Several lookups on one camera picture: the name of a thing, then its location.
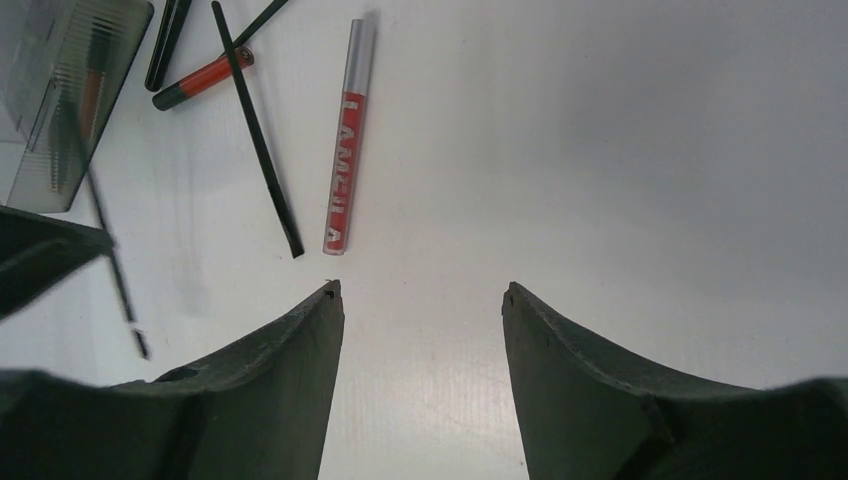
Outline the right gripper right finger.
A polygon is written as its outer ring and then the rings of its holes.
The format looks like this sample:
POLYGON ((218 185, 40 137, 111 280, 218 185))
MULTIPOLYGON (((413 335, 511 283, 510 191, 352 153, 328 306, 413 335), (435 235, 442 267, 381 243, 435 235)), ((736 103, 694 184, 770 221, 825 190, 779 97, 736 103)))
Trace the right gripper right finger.
POLYGON ((502 305, 533 479, 843 479, 847 382, 767 390, 690 375, 559 314, 518 283, 502 305))

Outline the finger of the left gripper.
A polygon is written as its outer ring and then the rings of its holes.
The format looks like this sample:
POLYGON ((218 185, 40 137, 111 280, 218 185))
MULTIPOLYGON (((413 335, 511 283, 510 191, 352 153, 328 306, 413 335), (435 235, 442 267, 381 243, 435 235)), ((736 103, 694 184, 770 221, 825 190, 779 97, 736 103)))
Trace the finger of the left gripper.
POLYGON ((1 318, 22 310, 112 246, 100 229, 3 206, 1 318))

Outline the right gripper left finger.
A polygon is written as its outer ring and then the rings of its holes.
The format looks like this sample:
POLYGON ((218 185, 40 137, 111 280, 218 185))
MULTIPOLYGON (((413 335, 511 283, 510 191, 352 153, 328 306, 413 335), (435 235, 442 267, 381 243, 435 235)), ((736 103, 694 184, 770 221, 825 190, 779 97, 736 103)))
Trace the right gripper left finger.
POLYGON ((5 479, 315 479, 344 334, 330 281, 152 382, 1 374, 5 479))

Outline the black brow brush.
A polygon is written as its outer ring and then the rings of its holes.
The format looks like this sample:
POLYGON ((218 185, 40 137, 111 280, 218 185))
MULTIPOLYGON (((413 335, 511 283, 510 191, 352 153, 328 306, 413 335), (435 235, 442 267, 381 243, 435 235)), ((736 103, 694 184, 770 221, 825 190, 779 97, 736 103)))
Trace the black brow brush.
MULTIPOLYGON (((79 114, 76 110, 76 104, 70 101, 63 101, 62 105, 64 110, 63 115, 67 118, 67 121, 70 124, 68 129, 73 130, 74 135, 76 136, 76 139, 74 140, 74 148, 82 156, 86 156, 86 146, 84 139, 82 138, 81 124, 79 114)), ((124 319, 127 322, 132 338, 134 339, 134 343, 140 357, 144 360, 150 360, 151 352, 149 344, 147 342, 147 339, 145 338, 144 333, 138 326, 134 305, 132 303, 132 299, 129 293, 126 277, 120 262, 120 258, 118 256, 118 242, 112 232, 112 228, 107 216, 107 211, 103 204, 103 199, 98 185, 96 172, 94 168, 90 165, 90 162, 86 162, 85 165, 86 182, 90 192, 98 227, 109 237, 112 242, 112 246, 109 250, 109 253, 107 254, 107 258, 109 261, 111 276, 118 295, 121 310, 123 312, 124 319)))

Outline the orange lip gloss tube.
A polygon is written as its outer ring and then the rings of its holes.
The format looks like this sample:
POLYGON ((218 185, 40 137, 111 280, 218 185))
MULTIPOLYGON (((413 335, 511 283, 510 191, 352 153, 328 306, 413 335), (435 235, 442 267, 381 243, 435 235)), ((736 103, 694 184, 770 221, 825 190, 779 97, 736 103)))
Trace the orange lip gloss tube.
POLYGON ((96 130, 104 76, 103 67, 89 67, 87 70, 82 100, 79 106, 79 128, 81 137, 88 143, 93 141, 96 130))

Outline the clear acrylic organizer box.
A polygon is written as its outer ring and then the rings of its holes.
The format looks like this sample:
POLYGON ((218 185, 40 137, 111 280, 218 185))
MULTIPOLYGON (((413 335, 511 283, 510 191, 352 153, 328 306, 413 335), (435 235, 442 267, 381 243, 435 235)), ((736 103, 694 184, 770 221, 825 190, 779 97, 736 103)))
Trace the clear acrylic organizer box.
POLYGON ((70 209, 153 17, 148 1, 1 4, 1 203, 33 213, 70 209), (86 156, 63 115, 79 106, 89 67, 105 76, 86 156))

